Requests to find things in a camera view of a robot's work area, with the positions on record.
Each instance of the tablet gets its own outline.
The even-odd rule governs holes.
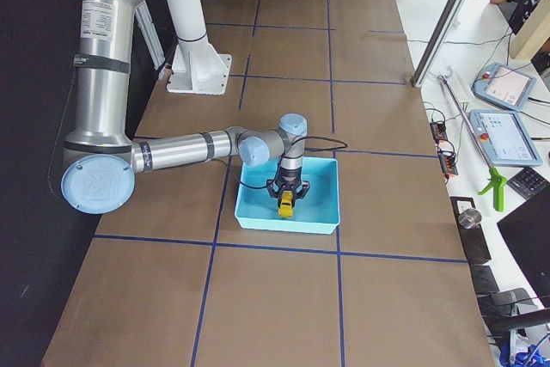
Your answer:
[[[521,111],[535,86],[536,79],[503,64],[490,64],[483,77],[476,79],[474,95],[498,107]]]
[[[470,123],[495,166],[533,167],[542,159],[515,111],[473,110]]]

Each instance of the black keyboard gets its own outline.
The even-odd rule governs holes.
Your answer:
[[[549,184],[550,182],[530,167],[522,169],[508,180],[508,185],[525,199],[533,198]]]

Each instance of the green grabber tool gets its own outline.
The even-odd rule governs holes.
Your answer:
[[[489,190],[492,188],[492,206],[495,210],[502,212],[504,211],[504,186],[506,185],[506,182],[508,180],[498,172],[491,159],[489,159],[489,156],[487,156],[487,154],[485,153],[485,150],[483,149],[483,146],[481,145],[481,142],[479,141],[478,136],[475,133],[474,127],[470,123],[470,119],[468,119],[468,116],[464,112],[464,109],[462,109],[460,102],[458,101],[458,99],[456,99],[456,96],[453,93],[453,89],[450,88],[449,83],[447,82],[447,77],[445,75],[439,75],[439,79],[441,80],[442,85],[447,88],[451,97],[453,98],[453,102],[455,103],[456,107],[458,107],[462,119],[464,119],[464,122],[466,123],[467,130],[468,132],[470,132],[470,136],[474,140],[475,145],[478,147],[480,154],[483,156],[483,159],[485,159],[485,162],[489,167],[489,174],[491,176],[491,178],[489,179],[489,183],[485,188],[479,191],[478,194],[483,195],[484,193],[488,193]]]

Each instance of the computer monitor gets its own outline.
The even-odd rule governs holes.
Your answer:
[[[525,278],[550,307],[550,187],[498,222],[498,229]]]

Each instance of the yellow object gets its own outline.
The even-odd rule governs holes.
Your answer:
[[[278,205],[278,215],[281,218],[292,218],[292,213],[292,191],[284,191]]]

